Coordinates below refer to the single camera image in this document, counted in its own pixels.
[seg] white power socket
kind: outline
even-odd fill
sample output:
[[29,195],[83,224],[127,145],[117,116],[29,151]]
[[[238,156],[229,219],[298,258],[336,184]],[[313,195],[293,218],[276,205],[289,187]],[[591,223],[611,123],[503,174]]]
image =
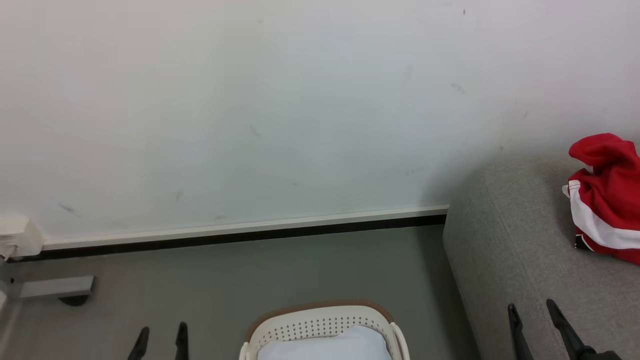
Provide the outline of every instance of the white power socket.
[[0,254],[32,256],[42,251],[44,238],[28,217],[0,218]]

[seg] white fabric in basket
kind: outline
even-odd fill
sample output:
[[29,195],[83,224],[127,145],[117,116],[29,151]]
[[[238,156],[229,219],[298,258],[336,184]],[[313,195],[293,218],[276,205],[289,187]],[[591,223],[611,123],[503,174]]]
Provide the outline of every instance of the white fabric in basket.
[[272,341],[258,352],[258,360],[391,360],[382,335],[354,326],[331,338]]

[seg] white plastic basket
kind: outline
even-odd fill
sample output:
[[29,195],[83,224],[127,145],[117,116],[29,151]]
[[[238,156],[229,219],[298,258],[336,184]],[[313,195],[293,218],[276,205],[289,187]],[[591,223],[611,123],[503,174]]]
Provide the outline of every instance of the white plastic basket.
[[257,360],[270,341],[291,341],[336,336],[352,326],[378,331],[387,342],[392,360],[410,360],[400,328],[381,306],[362,300],[329,301],[289,307],[258,319],[247,332],[239,360]]

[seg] gray upholstery fabric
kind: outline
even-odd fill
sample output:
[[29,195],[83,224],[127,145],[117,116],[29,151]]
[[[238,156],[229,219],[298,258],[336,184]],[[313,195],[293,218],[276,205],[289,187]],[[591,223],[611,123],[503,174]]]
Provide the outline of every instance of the gray upholstery fabric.
[[573,248],[561,187],[568,156],[494,163],[451,202],[444,242],[484,360],[513,360],[516,304],[535,360],[568,359],[545,305],[552,298],[587,345],[640,358],[640,266]]

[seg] white wall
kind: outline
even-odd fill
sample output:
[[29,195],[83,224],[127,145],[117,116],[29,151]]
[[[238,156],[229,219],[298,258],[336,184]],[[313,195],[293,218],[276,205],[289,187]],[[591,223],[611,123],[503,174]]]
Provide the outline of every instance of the white wall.
[[446,204],[640,135],[635,0],[1,0],[0,213],[48,238]]

